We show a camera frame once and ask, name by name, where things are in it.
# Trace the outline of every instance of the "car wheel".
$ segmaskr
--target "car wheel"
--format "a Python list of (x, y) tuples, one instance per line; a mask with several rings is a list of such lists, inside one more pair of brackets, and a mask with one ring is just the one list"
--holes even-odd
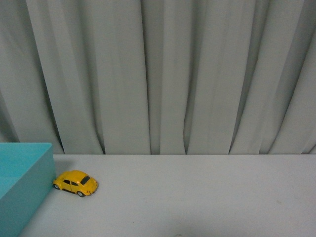
[(77, 192), (77, 194), (79, 195), (79, 197), (83, 198), (85, 195), (82, 192)]

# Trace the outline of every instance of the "curtain fold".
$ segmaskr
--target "curtain fold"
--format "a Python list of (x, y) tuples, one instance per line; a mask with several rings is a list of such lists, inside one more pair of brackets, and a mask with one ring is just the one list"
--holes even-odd
[(0, 142), (316, 153), (316, 1), (0, 2)]

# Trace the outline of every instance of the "car window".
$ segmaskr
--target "car window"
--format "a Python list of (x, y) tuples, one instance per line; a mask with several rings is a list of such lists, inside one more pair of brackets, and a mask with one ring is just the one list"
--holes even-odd
[(90, 179), (89, 176), (85, 176), (85, 177), (80, 181), (80, 183), (81, 183), (82, 185), (85, 185), (86, 182), (88, 182), (89, 179)]

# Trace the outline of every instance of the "car roof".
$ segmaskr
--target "car roof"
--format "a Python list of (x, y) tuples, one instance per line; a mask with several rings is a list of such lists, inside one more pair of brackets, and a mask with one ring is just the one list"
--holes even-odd
[(86, 173), (80, 170), (73, 170), (66, 175), (65, 179), (80, 182), (85, 176), (87, 176)]

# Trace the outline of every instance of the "toy car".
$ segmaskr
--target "toy car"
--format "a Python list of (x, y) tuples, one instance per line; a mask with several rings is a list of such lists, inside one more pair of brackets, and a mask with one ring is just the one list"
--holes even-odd
[(98, 188), (98, 182), (86, 173), (73, 170), (66, 171), (53, 181), (55, 189), (65, 190), (80, 197), (91, 195)]

